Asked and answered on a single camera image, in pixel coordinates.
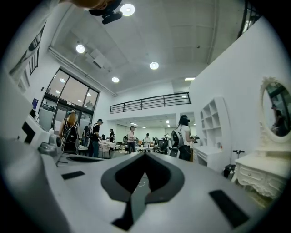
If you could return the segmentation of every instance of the black metal railing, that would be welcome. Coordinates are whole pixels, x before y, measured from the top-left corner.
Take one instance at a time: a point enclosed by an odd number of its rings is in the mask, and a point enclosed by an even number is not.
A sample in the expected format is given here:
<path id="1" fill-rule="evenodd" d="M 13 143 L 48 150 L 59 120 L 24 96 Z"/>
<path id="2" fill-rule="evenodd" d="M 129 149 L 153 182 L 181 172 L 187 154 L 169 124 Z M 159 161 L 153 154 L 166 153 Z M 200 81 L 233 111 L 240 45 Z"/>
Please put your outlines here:
<path id="1" fill-rule="evenodd" d="M 110 106 L 110 114 L 125 111 L 136 111 L 154 107 L 166 107 L 172 105 L 191 104 L 189 93 L 174 93 L 164 96 L 155 96 L 140 100 L 134 100 Z"/>
<path id="2" fill-rule="evenodd" d="M 248 0 L 245 0 L 245 10 L 237 38 L 244 34 L 260 17 L 261 13 Z"/>

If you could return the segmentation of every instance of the oval mirror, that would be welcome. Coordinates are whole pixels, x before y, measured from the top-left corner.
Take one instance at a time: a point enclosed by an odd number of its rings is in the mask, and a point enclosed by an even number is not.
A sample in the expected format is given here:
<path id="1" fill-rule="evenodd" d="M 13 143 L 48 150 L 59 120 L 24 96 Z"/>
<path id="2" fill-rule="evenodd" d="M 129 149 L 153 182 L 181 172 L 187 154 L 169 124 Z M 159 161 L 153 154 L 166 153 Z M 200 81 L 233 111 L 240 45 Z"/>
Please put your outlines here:
<path id="1" fill-rule="evenodd" d="M 291 130 L 291 96 L 278 82 L 270 83 L 263 96 L 263 109 L 267 126 L 279 136 L 286 136 Z"/>

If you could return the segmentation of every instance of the ceiling vent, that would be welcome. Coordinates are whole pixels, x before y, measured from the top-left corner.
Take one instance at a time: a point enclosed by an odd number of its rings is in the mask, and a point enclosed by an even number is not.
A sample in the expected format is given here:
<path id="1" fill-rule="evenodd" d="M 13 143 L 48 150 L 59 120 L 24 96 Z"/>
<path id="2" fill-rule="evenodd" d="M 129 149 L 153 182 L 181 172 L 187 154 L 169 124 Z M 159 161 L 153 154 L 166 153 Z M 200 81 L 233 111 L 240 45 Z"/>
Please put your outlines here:
<path id="1" fill-rule="evenodd" d="M 109 73 L 113 71 L 112 64 L 98 49 L 95 49 L 90 54 L 87 53 L 86 57 L 86 62 L 89 62 L 98 71 L 104 73 Z"/>

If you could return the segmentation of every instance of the ceiling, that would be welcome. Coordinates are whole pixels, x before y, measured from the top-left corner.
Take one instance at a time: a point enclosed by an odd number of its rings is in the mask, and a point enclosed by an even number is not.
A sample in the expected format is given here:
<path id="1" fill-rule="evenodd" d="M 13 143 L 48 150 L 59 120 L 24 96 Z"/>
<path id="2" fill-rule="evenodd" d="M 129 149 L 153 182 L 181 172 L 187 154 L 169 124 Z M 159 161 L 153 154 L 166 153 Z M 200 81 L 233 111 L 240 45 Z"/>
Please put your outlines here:
<path id="1" fill-rule="evenodd" d="M 183 113 L 182 115 L 187 115 L 190 120 L 189 126 L 193 126 L 195 123 L 194 113 Z M 116 123 L 129 127 L 132 126 L 131 123 L 135 123 L 137 128 L 167 128 L 167 125 L 173 128 L 177 126 L 175 114 L 125 118 L 117 120 Z"/>
<path id="2" fill-rule="evenodd" d="M 240 0 L 123 0 L 135 13 L 107 25 L 101 17 L 74 8 L 65 15 L 52 43 L 60 54 L 118 93 L 151 81 L 175 81 L 187 89 L 185 77 L 197 76 L 238 35 L 244 3 Z M 82 43 L 86 53 L 78 54 Z M 86 61 L 97 49 L 109 61 L 101 71 Z M 157 70 L 149 64 L 159 63 Z M 119 83 L 113 83 L 112 77 Z"/>

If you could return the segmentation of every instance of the ceiling light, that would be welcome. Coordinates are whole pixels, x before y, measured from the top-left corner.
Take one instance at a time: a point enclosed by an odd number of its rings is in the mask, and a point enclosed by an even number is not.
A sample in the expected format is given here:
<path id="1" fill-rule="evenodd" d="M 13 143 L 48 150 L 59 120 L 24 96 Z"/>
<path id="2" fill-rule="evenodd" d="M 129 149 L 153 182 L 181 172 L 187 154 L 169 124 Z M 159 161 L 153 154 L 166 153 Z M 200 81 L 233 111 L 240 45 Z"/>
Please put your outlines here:
<path id="1" fill-rule="evenodd" d="M 85 52 L 85 47 L 81 44 L 78 44 L 76 47 L 76 50 L 78 53 L 83 53 L 83 52 Z"/>
<path id="2" fill-rule="evenodd" d="M 113 82 L 119 82 L 119 78 L 113 77 L 113 78 L 112 78 L 112 81 L 113 81 Z"/>
<path id="3" fill-rule="evenodd" d="M 135 12 L 135 7 L 132 4 L 124 4 L 120 11 L 124 16 L 131 16 Z"/>
<path id="4" fill-rule="evenodd" d="M 192 81 L 194 79 L 195 79 L 194 77 L 193 78 L 186 78 L 185 81 Z"/>
<path id="5" fill-rule="evenodd" d="M 152 70 L 156 70 L 157 68 L 159 68 L 159 64 L 157 62 L 152 62 L 150 63 L 150 68 Z"/>

